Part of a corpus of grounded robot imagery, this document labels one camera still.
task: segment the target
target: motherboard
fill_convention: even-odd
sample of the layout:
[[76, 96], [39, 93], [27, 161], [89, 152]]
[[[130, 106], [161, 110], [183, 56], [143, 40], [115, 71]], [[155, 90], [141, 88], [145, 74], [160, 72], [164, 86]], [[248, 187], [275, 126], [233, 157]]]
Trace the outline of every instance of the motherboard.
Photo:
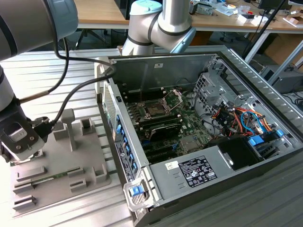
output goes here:
[[201, 150], [212, 139], [193, 104], [180, 90], [163, 93], [162, 98], [126, 104], [152, 164]]

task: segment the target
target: metal workbench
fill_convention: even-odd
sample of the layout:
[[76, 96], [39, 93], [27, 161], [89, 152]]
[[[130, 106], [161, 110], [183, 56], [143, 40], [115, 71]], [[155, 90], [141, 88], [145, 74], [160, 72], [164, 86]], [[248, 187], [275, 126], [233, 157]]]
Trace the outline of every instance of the metal workbench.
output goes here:
[[[223, 46], [203, 48], [227, 51]], [[190, 48], [190, 51], [198, 51], [198, 48]], [[118, 54], [116, 49], [71, 52], [71, 56], [91, 58]], [[64, 61], [57, 59], [53, 52], [29, 52], [6, 60], [1, 65], [16, 96], [23, 97], [54, 85], [61, 76]], [[93, 77], [92, 63], [71, 61], [63, 84], [51, 95], [25, 104], [25, 113], [30, 118], [46, 115], [53, 119], [69, 91]], [[112, 183], [22, 217], [11, 218], [9, 166], [1, 159], [1, 226], [133, 226], [95, 100], [94, 85], [77, 92], [67, 107], [74, 108], [76, 119], [91, 117], [97, 125]], [[302, 189], [303, 153], [259, 178], [196, 204], [153, 226], [303, 226]]]

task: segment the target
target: metal handle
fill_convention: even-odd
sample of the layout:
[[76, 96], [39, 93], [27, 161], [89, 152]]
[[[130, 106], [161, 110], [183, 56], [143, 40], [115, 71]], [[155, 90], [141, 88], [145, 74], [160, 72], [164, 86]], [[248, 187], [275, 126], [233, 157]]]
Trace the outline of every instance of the metal handle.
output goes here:
[[143, 183], [145, 183], [145, 181], [142, 178], [137, 178], [137, 179], [133, 180], [132, 182], [124, 184], [124, 186], [123, 186], [123, 191], [125, 194], [128, 208], [132, 212], [135, 212], [136, 210], [139, 210], [142, 208], [144, 209], [144, 208], [150, 207], [154, 204], [153, 197], [150, 195], [149, 192], [146, 192], [146, 197], [145, 197], [144, 201], [134, 204], [133, 198], [135, 198], [136, 196], [142, 196], [142, 195], [136, 195], [134, 197], [131, 197], [131, 195], [129, 193], [129, 189], [132, 187], [135, 187], [137, 185], [141, 185]]

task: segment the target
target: wooden table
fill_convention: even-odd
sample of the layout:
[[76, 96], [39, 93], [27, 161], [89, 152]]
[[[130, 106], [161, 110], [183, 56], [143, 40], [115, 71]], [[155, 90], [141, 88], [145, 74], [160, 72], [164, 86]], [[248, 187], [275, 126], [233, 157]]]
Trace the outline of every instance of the wooden table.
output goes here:
[[[78, 9], [79, 28], [95, 29], [127, 29], [129, 21], [125, 20], [114, 0], [74, 0]], [[234, 3], [235, 6], [249, 5], [254, 14], [259, 14], [257, 9], [243, 0]], [[195, 14], [192, 16], [192, 26], [197, 31], [220, 32], [255, 32], [257, 26], [251, 23], [240, 23], [236, 15], [226, 16], [214, 10], [213, 16]], [[249, 62], [270, 33], [294, 33], [303, 34], [303, 29], [295, 28], [277, 16], [277, 20], [271, 22], [267, 30], [260, 37], [256, 45], [245, 59]]]

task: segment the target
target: open computer chassis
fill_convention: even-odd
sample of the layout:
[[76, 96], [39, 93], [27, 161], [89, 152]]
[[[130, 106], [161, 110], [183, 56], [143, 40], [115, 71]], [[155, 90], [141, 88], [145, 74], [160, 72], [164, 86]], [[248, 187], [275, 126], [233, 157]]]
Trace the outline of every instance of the open computer chassis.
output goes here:
[[[109, 61], [117, 73], [104, 82], [99, 108], [137, 226], [258, 177], [303, 150], [302, 115], [232, 50]], [[230, 119], [248, 110], [260, 114]], [[243, 132], [235, 130], [242, 123]]]

